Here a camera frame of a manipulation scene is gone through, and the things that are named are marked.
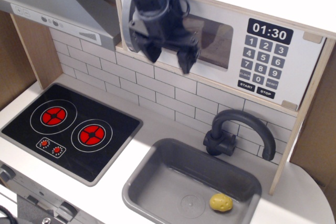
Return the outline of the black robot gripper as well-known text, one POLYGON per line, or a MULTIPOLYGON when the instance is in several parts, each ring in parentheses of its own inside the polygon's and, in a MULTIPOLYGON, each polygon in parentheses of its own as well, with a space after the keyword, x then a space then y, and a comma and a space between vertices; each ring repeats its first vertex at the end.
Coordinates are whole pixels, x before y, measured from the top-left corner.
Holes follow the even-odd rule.
POLYGON ((178 64, 184 74, 189 74, 200 53, 194 33, 184 26, 190 10, 167 9, 161 13, 140 14, 135 8, 128 10, 128 48, 143 52, 156 62, 162 49, 176 52, 178 64))

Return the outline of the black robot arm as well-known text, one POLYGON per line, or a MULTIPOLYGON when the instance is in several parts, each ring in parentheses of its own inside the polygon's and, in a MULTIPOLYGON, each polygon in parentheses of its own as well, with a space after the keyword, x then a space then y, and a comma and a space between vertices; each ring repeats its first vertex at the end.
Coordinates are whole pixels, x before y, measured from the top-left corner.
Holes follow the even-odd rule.
POLYGON ((123 0, 122 30, 132 52, 143 52, 156 62, 162 49, 176 52, 184 74, 190 72, 200 55, 198 40, 183 25, 190 12, 186 0, 123 0))

